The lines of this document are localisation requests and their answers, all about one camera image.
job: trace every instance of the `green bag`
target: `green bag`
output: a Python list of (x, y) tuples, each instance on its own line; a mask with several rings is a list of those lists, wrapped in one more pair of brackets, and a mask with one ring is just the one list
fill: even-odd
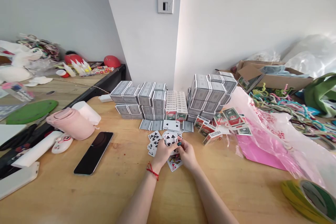
[(334, 118), (336, 110), (323, 99), (336, 100), (336, 92), (331, 90), (336, 85), (336, 73), (327, 73), (315, 79), (304, 89), (304, 100), (307, 106), (324, 112), (319, 116)]

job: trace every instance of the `white wall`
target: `white wall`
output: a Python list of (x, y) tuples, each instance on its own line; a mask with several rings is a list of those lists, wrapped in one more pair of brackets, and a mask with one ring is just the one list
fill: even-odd
[(174, 83), (180, 0), (158, 14), (156, 0), (109, 0), (132, 81)]
[(186, 90), (195, 73), (335, 28), (336, 0), (181, 0), (174, 89)]
[(108, 0), (0, 0), (0, 40), (33, 34), (87, 60), (114, 55), (125, 63)]

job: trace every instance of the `hand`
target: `hand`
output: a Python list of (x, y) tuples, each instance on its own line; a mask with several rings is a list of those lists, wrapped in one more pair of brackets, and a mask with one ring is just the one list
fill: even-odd
[(178, 137), (177, 139), (182, 143), (181, 146), (177, 148), (177, 150), (181, 155), (184, 166), (187, 167), (191, 172), (195, 172), (200, 167), (200, 165), (196, 160), (193, 146), (181, 137)]
[(159, 174), (162, 166), (167, 162), (171, 152), (181, 145), (181, 142), (176, 142), (168, 147), (164, 142), (163, 139), (159, 141), (155, 157), (152, 161), (153, 171), (157, 174)]

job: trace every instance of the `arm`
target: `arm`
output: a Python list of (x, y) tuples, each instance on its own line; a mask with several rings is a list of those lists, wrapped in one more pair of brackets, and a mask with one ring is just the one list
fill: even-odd
[[(162, 166), (168, 160), (170, 153), (176, 149), (181, 143), (175, 143), (170, 147), (167, 147), (164, 141), (161, 139), (157, 146), (156, 155), (152, 161), (152, 170), (159, 174)], [(156, 176), (147, 171), (145, 172), (145, 176), (134, 192), (129, 204), (117, 220), (117, 224), (146, 224), (147, 218), (149, 214), (149, 209), (151, 208), (152, 198), (154, 194), (154, 189), (156, 186)]]
[(182, 141), (182, 145), (177, 149), (181, 155), (183, 164), (190, 170), (195, 179), (208, 222), (210, 224), (238, 224), (236, 218), (224, 204), (199, 166), (193, 146), (182, 138), (179, 138), (179, 141)]

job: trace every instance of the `tape roll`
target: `tape roll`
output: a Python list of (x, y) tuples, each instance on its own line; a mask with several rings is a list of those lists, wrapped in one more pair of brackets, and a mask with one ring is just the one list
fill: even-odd
[(320, 224), (336, 223), (336, 199), (308, 180), (287, 180), (281, 189), (290, 204), (304, 217)]

